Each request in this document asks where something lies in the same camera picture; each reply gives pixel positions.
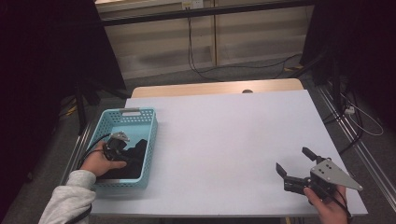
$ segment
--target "white table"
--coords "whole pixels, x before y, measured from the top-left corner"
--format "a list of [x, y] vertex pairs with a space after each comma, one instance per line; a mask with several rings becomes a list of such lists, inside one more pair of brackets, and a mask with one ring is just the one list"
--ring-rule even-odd
[[[306, 177], [309, 147], [346, 169], [307, 91], [133, 98], [158, 132], [146, 189], [98, 190], [93, 214], [143, 217], [302, 217], [317, 212], [283, 190], [279, 162]], [[347, 191], [351, 214], [367, 210]]]

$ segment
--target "blue plastic basket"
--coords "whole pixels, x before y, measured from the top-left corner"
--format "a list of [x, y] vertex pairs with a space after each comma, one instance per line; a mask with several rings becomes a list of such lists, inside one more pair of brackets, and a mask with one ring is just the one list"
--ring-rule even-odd
[[148, 141], [142, 173], [137, 179], [98, 179], [97, 187], [137, 187], [145, 188], [149, 182], [149, 169], [155, 136], [157, 133], [157, 119], [154, 108], [123, 108], [105, 110], [99, 119], [89, 146], [96, 139], [107, 133], [125, 132], [130, 138], [126, 148], [134, 147], [136, 143], [145, 139]]

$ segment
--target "hand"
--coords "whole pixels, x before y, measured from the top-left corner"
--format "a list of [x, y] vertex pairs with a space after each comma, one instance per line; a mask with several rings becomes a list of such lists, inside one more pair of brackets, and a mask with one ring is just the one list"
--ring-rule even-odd
[[111, 169], [120, 169], [126, 166], [125, 161], [108, 161], [103, 153], [105, 142], [98, 143], [90, 156], [84, 161], [80, 170], [92, 172], [96, 176], [104, 175]]
[[[346, 188], [337, 186], [338, 191], [346, 197]], [[332, 199], [321, 200], [317, 194], [310, 188], [304, 188], [304, 193], [308, 200], [318, 210], [319, 218], [322, 224], [347, 224], [347, 213]], [[333, 195], [334, 198], [345, 205], [343, 198], [338, 192]]]

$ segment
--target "gray sleeve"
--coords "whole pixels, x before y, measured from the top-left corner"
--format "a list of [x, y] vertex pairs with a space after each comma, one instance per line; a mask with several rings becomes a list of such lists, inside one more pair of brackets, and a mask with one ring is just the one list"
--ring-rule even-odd
[[[96, 176], [89, 171], [72, 172], [66, 185], [52, 192], [39, 223], [65, 223], [87, 211], [95, 199], [96, 194], [91, 191], [95, 180]], [[79, 223], [88, 223], [88, 217]]]

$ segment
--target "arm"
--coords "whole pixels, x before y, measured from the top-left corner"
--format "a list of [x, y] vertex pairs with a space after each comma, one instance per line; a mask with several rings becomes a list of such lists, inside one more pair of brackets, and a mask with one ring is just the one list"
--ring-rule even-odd
[[[337, 190], [339, 193], [336, 192], [334, 198], [345, 206], [344, 199], [346, 198], [346, 188], [337, 186]], [[322, 201], [310, 188], [304, 188], [304, 193], [308, 200], [318, 210], [322, 224], [347, 224], [347, 213], [338, 204], [330, 199]]]
[[[100, 142], [95, 151], [84, 161], [81, 169], [70, 174], [65, 186], [59, 186], [40, 218], [39, 223], [66, 223], [91, 207], [95, 192], [91, 191], [96, 177], [110, 169], [122, 168], [125, 161], [108, 161], [103, 154], [104, 142]], [[88, 223], [85, 217], [80, 223]]]

